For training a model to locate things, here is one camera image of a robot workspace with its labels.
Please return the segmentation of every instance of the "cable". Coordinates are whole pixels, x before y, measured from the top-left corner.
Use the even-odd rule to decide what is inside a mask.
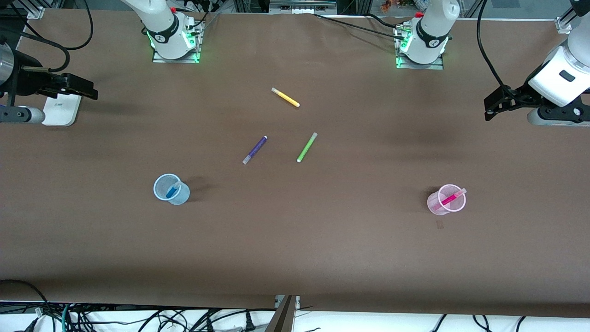
[[[203,15],[203,18],[201,18],[200,21],[198,21],[197,23],[195,23],[194,25],[191,25],[190,27],[188,27],[189,29],[192,29],[196,26],[198,26],[199,24],[203,23],[205,21],[205,18],[207,17],[207,14],[209,14],[209,11],[205,12],[205,15]]]
[[[386,26],[388,28],[394,28],[395,29],[395,24],[389,24],[389,23],[385,22],[384,20],[380,19],[379,17],[377,17],[376,15],[371,14],[370,12],[368,12],[366,14],[363,14],[363,16],[372,17],[372,18],[376,19],[377,22],[383,24],[384,26]]]
[[[201,316],[188,332],[194,332],[207,318],[211,318],[214,314],[220,312],[221,309],[209,309],[203,316]]]
[[[70,52],[68,52],[68,50],[65,47],[63,47],[62,45],[59,45],[58,43],[55,43],[55,42],[53,42],[51,40],[47,40],[45,38],[37,37],[36,35],[28,34],[26,32],[15,32],[15,31],[11,31],[11,30],[6,29],[4,27],[0,27],[0,30],[4,30],[4,31],[12,32],[12,33],[17,33],[17,34],[20,34],[21,36],[23,36],[25,38],[29,38],[29,39],[32,39],[34,41],[38,41],[40,43],[47,44],[47,45],[53,46],[55,48],[59,48],[64,53],[64,56],[65,56],[64,64],[62,64],[60,67],[55,68],[55,69],[48,68],[47,70],[50,73],[55,73],[55,72],[58,72],[58,71],[62,71],[65,68],[67,68],[67,66],[70,64]]]
[[[84,5],[86,6],[86,12],[88,13],[88,21],[90,22],[90,35],[88,35],[88,39],[86,39],[86,41],[84,42],[84,44],[80,45],[80,46],[76,46],[76,47],[66,47],[66,50],[70,50],[70,51],[75,51],[75,50],[79,50],[83,47],[85,47],[86,45],[88,45],[90,43],[90,41],[92,40],[92,37],[94,36],[94,22],[92,21],[92,14],[90,13],[90,7],[88,6],[88,2],[86,0],[82,0],[84,1]]]
[[[476,322],[477,326],[481,327],[486,332],[491,332],[490,331],[490,323],[488,323],[486,315],[481,315],[481,316],[483,317],[483,320],[486,322],[486,326],[481,325],[480,322],[477,321],[477,317],[475,315],[473,315],[473,321]]]
[[[142,320],[136,320],[136,321],[130,321],[130,322],[124,322],[124,321],[86,321],[86,324],[89,325],[106,325],[106,324],[117,324],[117,325],[131,325],[131,324],[137,324],[137,323],[141,323],[142,321],[146,321],[148,320],[147,318],[142,319]]]
[[[35,285],[31,284],[30,282],[17,280],[17,279],[3,279],[3,280],[0,280],[0,285],[2,285],[2,284],[21,284],[21,285],[28,286],[29,288],[34,290],[37,293],[37,295],[39,295],[39,297],[43,300],[43,303],[45,304],[47,311],[51,312],[51,307],[49,306],[49,301],[47,301],[47,298],[45,297],[45,295],[43,295],[43,293],[39,290],[39,288],[35,287]]]
[[[146,325],[154,318],[156,318],[157,316],[159,316],[159,314],[162,313],[162,310],[158,310],[155,313],[153,313],[145,322],[143,322],[143,324],[141,325],[141,327],[139,328],[139,330],[137,332],[142,332],[143,328],[146,327]]]
[[[504,82],[502,81],[502,79],[500,78],[500,75],[498,75],[498,72],[496,71],[496,69],[494,68],[494,65],[491,63],[490,58],[488,58],[486,51],[483,48],[483,44],[481,43],[481,17],[483,16],[483,11],[484,8],[486,7],[488,0],[483,0],[483,2],[481,3],[481,8],[480,8],[480,12],[477,15],[477,28],[476,28],[476,32],[477,32],[477,46],[480,49],[481,52],[481,56],[483,56],[483,59],[486,61],[487,66],[490,68],[491,74],[494,76],[494,78],[496,79],[496,81],[498,81],[498,84],[500,85],[500,87],[502,88],[502,90],[508,94],[510,97],[512,97],[514,100],[525,104],[525,105],[535,105],[534,102],[528,102],[522,99],[517,98],[514,93],[512,93],[512,91],[510,91],[510,89],[508,89],[508,87],[506,87],[506,85],[504,85]]]
[[[66,332],[65,330],[65,317],[68,313],[68,308],[70,307],[69,304],[65,305],[64,312],[61,314],[61,332]]]
[[[437,325],[434,327],[434,329],[432,330],[432,332],[437,332],[438,329],[441,327],[441,324],[443,323],[444,319],[447,318],[447,314],[444,314],[441,316],[441,318],[438,320]]]
[[[184,330],[183,331],[186,332],[186,330],[188,330],[188,322],[186,321],[186,318],[182,315],[182,312],[183,311],[185,311],[185,310],[180,310],[178,312],[175,311],[176,313],[172,317],[168,317],[168,316],[165,316],[164,315],[164,317],[166,318],[166,320],[165,321],[160,321],[160,325],[158,327],[158,332],[161,332],[164,329],[164,326],[166,326],[168,323],[171,323],[172,325],[174,325],[174,324],[180,325],[180,326],[184,327]],[[184,320],[185,320],[185,323],[184,324],[181,324],[179,321],[177,321],[177,320],[174,319],[174,317],[176,317],[178,315],[180,315],[182,318],[184,318]]]
[[[516,323],[516,332],[520,331],[520,325],[522,324],[522,321],[525,320],[526,316],[522,316],[518,319],[518,323]]]
[[[206,29],[207,29],[207,28],[208,28],[208,27],[209,27],[211,24],[213,24],[213,22],[215,22],[215,20],[216,20],[216,19],[219,17],[219,13],[218,13],[218,12],[215,12],[215,13],[213,13],[213,14],[215,14],[215,17],[213,17],[213,19],[212,19],[212,20],[210,20],[209,24],[207,24],[207,25],[206,25],[206,26],[203,28],[203,32],[204,32],[204,31],[205,31],[205,30],[206,30]]]
[[[88,45],[90,43],[90,41],[92,40],[92,37],[94,35],[94,22],[92,20],[92,14],[90,13],[90,7],[88,7],[88,2],[86,0],[82,0],[82,1],[84,1],[84,4],[86,5],[86,12],[88,13],[88,21],[90,22],[90,35],[88,36],[88,39],[86,39],[86,41],[82,45],[76,46],[76,47],[64,47],[66,50],[76,51],[76,50],[79,50],[79,49],[85,47],[86,45]],[[43,38],[45,40],[48,40],[45,37],[41,36],[35,29],[33,29],[33,27],[28,23],[27,18],[22,16],[22,14],[18,11],[18,9],[13,4],[10,4],[10,7],[17,14],[18,18],[27,26],[27,28],[29,28],[29,30],[31,30],[31,32],[34,35],[36,35],[39,38]]]
[[[234,312],[234,313],[229,313],[229,314],[227,314],[227,315],[223,315],[223,316],[221,316],[221,317],[217,317],[216,319],[214,319],[214,320],[212,320],[212,321],[211,321],[211,324],[213,324],[214,322],[216,322],[216,321],[218,321],[218,320],[222,320],[222,319],[224,319],[224,318],[227,318],[227,317],[229,317],[229,316],[238,315],[238,314],[243,314],[243,313],[252,312],[252,311],[276,311],[276,310],[275,310],[275,309],[252,309],[252,310],[250,310],[250,309],[246,309],[246,310],[240,310],[240,311],[236,311],[236,312]],[[204,327],[200,328],[200,329],[198,330],[198,332],[201,332],[201,331],[202,331],[202,330],[203,330],[205,327],[206,327],[206,326],[204,326]]]
[[[375,34],[379,34],[379,35],[384,35],[384,36],[387,36],[387,37],[391,37],[393,39],[399,39],[399,40],[404,39],[402,36],[390,35],[390,34],[386,34],[386,33],[380,32],[380,31],[375,31],[375,30],[371,30],[371,29],[359,27],[358,25],[354,25],[354,24],[350,24],[350,23],[338,21],[337,19],[333,19],[333,18],[329,18],[329,17],[324,17],[324,16],[317,15],[317,14],[312,14],[312,15],[313,16],[317,16],[319,18],[327,19],[328,21],[332,21],[332,22],[336,22],[336,23],[348,25],[349,27],[353,27],[353,28],[357,28],[357,29],[369,31],[369,32],[372,32],[372,33],[375,33]]]

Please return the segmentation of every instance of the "black cable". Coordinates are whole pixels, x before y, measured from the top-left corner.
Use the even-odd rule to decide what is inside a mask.
[[[247,313],[247,312],[253,312],[253,311],[276,311],[276,310],[275,310],[275,309],[252,309],[252,310],[251,310],[251,309],[246,309],[246,310],[236,311],[236,312],[234,312],[234,313],[229,313],[229,314],[227,314],[227,315],[223,315],[223,316],[221,316],[221,317],[217,317],[216,319],[214,319],[214,320],[212,320],[212,321],[211,321],[211,324],[213,324],[214,322],[216,322],[216,321],[218,321],[218,320],[222,320],[222,319],[224,319],[224,318],[227,318],[227,317],[229,317],[229,316],[238,315],[238,314],[243,314],[243,313]],[[198,332],[202,332],[202,331],[203,331],[203,329],[204,329],[205,327],[206,327],[206,326],[204,326],[204,327],[200,328],[200,329],[198,330]]]
[[[189,29],[192,29],[194,27],[197,27],[199,24],[203,23],[205,21],[205,18],[207,17],[207,14],[209,14],[209,11],[205,12],[205,15],[203,15],[203,18],[201,18],[200,21],[198,21],[197,23],[195,23],[194,25],[191,25],[190,27],[188,27]]]
[[[183,332],[186,332],[188,330],[188,322],[186,322],[186,318],[184,318],[184,316],[182,315],[182,312],[183,311],[186,311],[186,310],[180,310],[178,312],[175,311],[175,314],[173,316],[171,316],[171,317],[168,317],[168,316],[165,316],[164,315],[163,317],[166,318],[165,321],[161,321],[160,320],[160,317],[158,317],[158,320],[160,320],[160,324],[158,326],[158,332],[161,332],[164,329],[164,326],[166,326],[168,323],[171,323],[172,325],[174,325],[174,324],[180,325],[180,326],[184,327]],[[185,320],[185,323],[184,324],[182,324],[179,321],[177,321],[177,320],[174,319],[174,317],[176,317],[178,315],[180,315],[181,317],[184,318],[184,320]]]
[[[79,49],[85,47],[86,45],[88,45],[90,43],[90,41],[92,40],[92,37],[94,35],[94,22],[92,21],[92,14],[90,13],[90,7],[88,7],[88,2],[86,0],[82,0],[82,1],[84,1],[84,4],[86,5],[86,12],[88,13],[88,21],[90,22],[90,35],[88,36],[88,39],[86,39],[86,41],[80,46],[64,47],[66,50],[69,50],[69,51],[76,51],[76,50],[79,50]],[[18,9],[13,4],[10,4],[10,7],[17,14],[18,18],[27,26],[27,28],[29,28],[29,30],[31,30],[31,32],[34,35],[36,35],[39,38],[43,38],[45,40],[48,40],[45,37],[41,36],[35,29],[33,29],[33,27],[28,23],[27,18],[22,16],[22,14],[18,11]]]
[[[486,332],[491,332],[490,331],[490,323],[487,321],[486,315],[481,315],[481,316],[483,317],[483,320],[486,322],[486,326],[481,325],[480,322],[477,321],[477,317],[475,315],[473,315],[473,321],[476,322],[477,326],[481,327]]]
[[[43,295],[43,293],[39,290],[39,288],[35,287],[35,285],[31,284],[30,282],[17,280],[17,279],[3,279],[3,280],[0,280],[0,285],[1,284],[20,284],[20,285],[25,285],[25,286],[31,288],[43,300],[43,303],[45,304],[47,311],[51,312],[51,307],[49,306],[49,301],[47,301],[47,298],[45,297],[45,295]]]
[[[372,33],[375,33],[375,34],[379,34],[379,35],[384,35],[384,36],[387,36],[387,37],[391,37],[391,38],[393,38],[393,39],[399,39],[399,40],[402,40],[402,39],[404,39],[402,36],[390,35],[390,34],[386,34],[386,33],[380,32],[380,31],[375,31],[375,30],[371,30],[371,29],[363,28],[363,27],[360,27],[360,26],[358,26],[358,25],[354,25],[354,24],[350,24],[350,23],[346,23],[346,22],[338,21],[337,19],[333,19],[333,18],[329,18],[329,17],[324,17],[324,16],[317,15],[317,14],[312,14],[312,15],[313,15],[313,16],[317,16],[317,17],[319,17],[319,18],[327,19],[328,21],[332,21],[332,22],[336,22],[336,23],[340,23],[340,24],[348,25],[349,27],[353,27],[353,28],[357,28],[357,29],[361,29],[361,30],[369,31],[369,32],[372,32]]]
[[[18,309],[12,309],[12,310],[6,310],[6,311],[0,311],[0,314],[9,314],[9,313],[15,313],[17,311],[22,311],[21,314],[24,314],[27,310],[29,310],[32,307],[29,306],[25,306],[24,308],[18,308]]]
[[[66,47],[66,50],[70,50],[70,51],[75,51],[75,50],[79,50],[83,47],[85,47],[86,45],[88,45],[90,43],[90,41],[92,40],[92,37],[94,35],[94,22],[92,21],[92,14],[90,13],[90,7],[88,7],[88,2],[86,0],[82,0],[84,1],[84,5],[86,6],[86,12],[88,13],[88,21],[90,22],[90,35],[88,35],[88,39],[86,39],[86,41],[84,42],[84,44],[80,45],[80,46],[76,46],[76,47]]]
[[[525,104],[525,105],[535,105],[535,102],[528,102],[526,100],[519,99],[517,96],[514,95],[514,93],[512,93],[512,91],[510,91],[510,89],[508,89],[508,87],[506,85],[504,85],[504,82],[500,78],[500,75],[498,75],[498,72],[494,68],[494,65],[491,63],[490,58],[488,58],[487,53],[486,53],[486,51],[483,48],[483,44],[481,43],[481,18],[483,16],[483,11],[484,11],[484,8],[486,7],[487,1],[488,0],[483,0],[483,2],[481,3],[480,12],[477,15],[477,28],[476,28],[476,33],[477,33],[477,46],[480,49],[481,56],[483,57],[483,60],[486,61],[487,66],[490,68],[491,74],[494,76],[494,78],[496,79],[496,81],[498,81],[498,84],[500,85],[500,87],[502,88],[502,90],[504,90],[504,92],[506,94],[508,94],[514,100],[516,100],[516,101],[518,101],[518,102],[520,102],[522,104]]]
[[[131,325],[131,324],[141,323],[142,321],[146,321],[146,320],[148,320],[148,319],[145,318],[145,319],[142,319],[142,320],[136,320],[136,321],[130,321],[130,322],[124,322],[124,321],[91,321],[91,320],[88,320],[87,324],[89,324],[89,325],[106,325],[106,324]]]
[[[207,318],[211,318],[211,316],[213,316],[214,314],[216,314],[220,311],[221,311],[221,309],[209,309],[203,316],[201,316],[195,322],[195,324],[191,327],[190,330],[188,330],[188,332],[194,332],[196,330],[196,328],[198,328],[203,322],[205,322],[207,320]]]
[[[441,316],[441,318],[438,320],[437,325],[434,327],[434,329],[432,330],[432,332],[437,332],[438,329],[441,327],[441,324],[443,323],[444,319],[447,318],[447,314],[444,314]]]
[[[27,328],[25,329],[24,332],[33,332],[35,330],[35,325],[37,325],[37,321],[39,320],[39,317],[35,318],[30,324],[29,326],[27,326]]]
[[[51,40],[47,40],[45,38],[37,37],[36,35],[28,34],[26,32],[15,32],[15,31],[11,31],[11,30],[6,29],[4,27],[0,27],[0,30],[4,30],[4,31],[12,32],[12,33],[16,33],[16,34],[19,34],[19,35],[21,35],[21,36],[23,36],[25,38],[29,38],[29,39],[32,39],[34,41],[38,41],[40,43],[47,44],[47,45],[53,46],[55,48],[59,48],[64,53],[64,56],[65,56],[64,64],[62,64],[60,67],[55,68],[55,69],[48,68],[47,70],[50,73],[55,73],[57,71],[62,71],[65,68],[67,68],[67,66],[70,64],[70,52],[68,52],[68,50],[65,47],[63,47],[62,45],[59,45],[58,43],[55,43],[55,42],[53,42]]]
[[[516,323],[516,332],[520,331],[520,325],[522,324],[522,321],[525,320],[526,316],[522,316],[518,319],[518,323]]]
[[[149,323],[149,322],[150,322],[152,319],[154,319],[154,318],[156,318],[157,316],[159,316],[159,315],[160,315],[160,313],[162,313],[162,310],[158,310],[158,311],[156,311],[155,313],[153,313],[153,314],[152,314],[150,317],[148,317],[148,318],[146,319],[146,321],[145,321],[145,322],[143,322],[143,324],[141,325],[141,327],[139,328],[139,330],[137,330],[137,332],[142,332],[143,328],[145,328],[145,327],[146,327],[146,325],[147,325],[147,324],[148,324],[148,323]]]
[[[45,295],[43,295],[43,293],[37,287],[35,287],[35,285],[31,284],[30,282],[23,281],[23,280],[17,280],[17,279],[3,279],[3,280],[0,280],[0,285],[1,284],[21,284],[21,285],[25,285],[25,286],[31,288],[32,290],[34,290],[37,293],[37,295],[39,295],[39,297],[43,300],[43,305],[37,305],[37,304],[33,304],[33,303],[30,303],[30,304],[28,303],[27,305],[30,307],[38,307],[38,308],[43,307],[43,308],[47,309],[47,311],[44,312],[44,314],[48,315],[51,318],[51,325],[53,327],[53,332],[55,332],[55,319],[57,319],[59,321],[59,318],[56,318],[56,316],[59,317],[59,313],[56,313],[56,311],[54,311],[51,308],[51,305],[50,305],[49,301],[47,301],[47,298],[45,297]]]
[[[383,24],[384,26],[395,29],[395,24],[389,24],[389,23],[385,22],[384,20],[380,19],[379,17],[377,17],[376,15],[371,14],[370,12],[363,14],[363,16],[372,17],[372,18],[376,19],[377,22]]]

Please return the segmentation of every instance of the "green marker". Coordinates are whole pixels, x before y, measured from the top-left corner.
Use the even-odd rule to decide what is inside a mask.
[[[312,137],[309,139],[309,141],[307,142],[307,144],[303,148],[303,151],[299,154],[299,157],[297,157],[297,162],[301,162],[301,160],[303,160],[303,157],[305,157],[307,150],[309,150],[309,148],[313,144],[313,141],[316,140],[316,137],[317,137],[317,132],[313,133]]]

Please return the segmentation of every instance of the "pink marker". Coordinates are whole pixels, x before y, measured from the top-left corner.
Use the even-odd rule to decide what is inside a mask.
[[[458,192],[450,195],[449,197],[445,198],[444,201],[442,201],[441,203],[443,205],[447,205],[448,203],[456,200],[457,198],[461,197],[461,195],[465,195],[467,193],[467,189],[463,188],[461,190],[459,190]]]

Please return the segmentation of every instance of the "blue marker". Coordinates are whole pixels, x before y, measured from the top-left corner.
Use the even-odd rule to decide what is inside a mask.
[[[166,194],[166,198],[172,197],[172,195],[174,195],[174,193],[178,190],[178,188],[180,188],[180,186],[178,185],[178,182],[173,184],[170,187],[170,189],[168,190],[168,193]]]
[[[252,151],[250,151],[250,153],[246,156],[246,158],[244,158],[244,161],[242,161],[242,164],[244,164],[244,165],[248,164],[250,159],[252,159],[252,157],[256,154],[256,152],[258,152],[258,150],[260,150],[260,148],[264,145],[264,143],[266,143],[267,139],[268,139],[268,137],[262,136],[260,141],[258,141],[256,146],[252,149]]]

